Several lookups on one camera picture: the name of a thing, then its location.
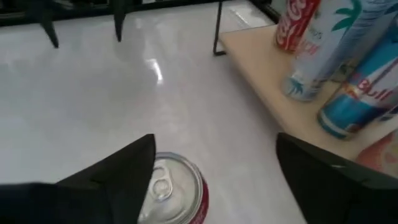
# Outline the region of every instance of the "coca-cola logo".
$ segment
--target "coca-cola logo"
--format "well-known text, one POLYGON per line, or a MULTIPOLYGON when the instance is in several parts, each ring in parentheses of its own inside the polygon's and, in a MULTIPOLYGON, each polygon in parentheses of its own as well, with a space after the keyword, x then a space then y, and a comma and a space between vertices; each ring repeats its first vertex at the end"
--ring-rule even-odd
POLYGON ((292 26, 292 21, 301 18, 303 9, 305 8, 305 0, 291 0, 287 4, 286 13, 280 18, 276 41, 280 45, 284 45, 289 41, 289 37, 295 32, 296 24, 292 26))
POLYGON ((304 8, 305 0, 291 0, 287 5, 287 14, 291 19, 297 21, 301 18, 304 8))

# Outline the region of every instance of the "palm tree logo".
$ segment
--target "palm tree logo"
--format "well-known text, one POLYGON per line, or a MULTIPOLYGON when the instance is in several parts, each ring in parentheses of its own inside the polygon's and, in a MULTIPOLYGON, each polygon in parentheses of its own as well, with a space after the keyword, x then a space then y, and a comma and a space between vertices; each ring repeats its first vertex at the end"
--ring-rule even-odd
POLYGON ((346 29, 344 34, 345 35, 348 31, 348 28, 351 27, 355 20, 358 18, 359 14, 362 12, 362 5, 360 0, 351 0, 353 4, 353 8, 341 8, 337 9, 335 14, 347 16, 346 18, 340 20, 333 26, 331 31, 346 29))
POLYGON ((290 91, 288 95, 293 94, 303 94, 303 84, 299 83, 297 80, 294 80, 293 78, 290 78, 290 91))

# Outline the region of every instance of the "aluminum can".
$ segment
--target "aluminum can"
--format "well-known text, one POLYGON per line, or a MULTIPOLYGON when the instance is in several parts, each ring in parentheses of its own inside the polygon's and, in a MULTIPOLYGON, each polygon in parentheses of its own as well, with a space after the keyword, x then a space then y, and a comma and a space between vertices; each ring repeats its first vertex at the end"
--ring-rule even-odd
POLYGON ((358 164, 398 178, 398 130, 395 130, 359 153, 358 164))
POLYGON ((356 66, 365 58, 366 54, 377 44, 381 37, 388 30, 389 24, 397 15, 398 3, 391 6, 387 11, 377 19, 371 30, 361 39, 358 45, 352 51, 340 68, 331 77, 334 82, 343 82, 354 71, 356 66))
POLYGON ((208 187, 198 167, 178 154, 157 153, 138 223, 202 224, 208 206, 208 187))
POLYGON ((275 33, 275 43, 282 50, 294 52, 320 0, 288 0, 275 33))
POLYGON ((321 126, 344 139, 398 105, 398 19, 318 114, 321 126))
POLYGON ((298 45, 285 94, 311 101, 394 0, 324 0, 298 45))

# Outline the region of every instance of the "coca-cola can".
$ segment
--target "coca-cola can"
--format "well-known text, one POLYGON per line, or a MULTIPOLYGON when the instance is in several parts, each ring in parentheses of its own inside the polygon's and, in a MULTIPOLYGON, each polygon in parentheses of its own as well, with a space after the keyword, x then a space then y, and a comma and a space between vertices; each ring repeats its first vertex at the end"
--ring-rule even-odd
POLYGON ((280 17, 275 42, 283 50, 294 52, 320 0, 287 0, 280 17))
POLYGON ((178 154, 157 153, 138 223, 202 224, 208 206, 208 187, 198 167, 178 154))

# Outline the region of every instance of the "red soda can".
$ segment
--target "red soda can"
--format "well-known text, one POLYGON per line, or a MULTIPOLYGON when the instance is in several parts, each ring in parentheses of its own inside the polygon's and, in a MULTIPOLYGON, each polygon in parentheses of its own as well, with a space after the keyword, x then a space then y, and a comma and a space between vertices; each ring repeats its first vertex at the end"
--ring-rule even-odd
POLYGON ((320 0, 287 0, 280 17, 275 42, 283 50, 294 52, 320 0))

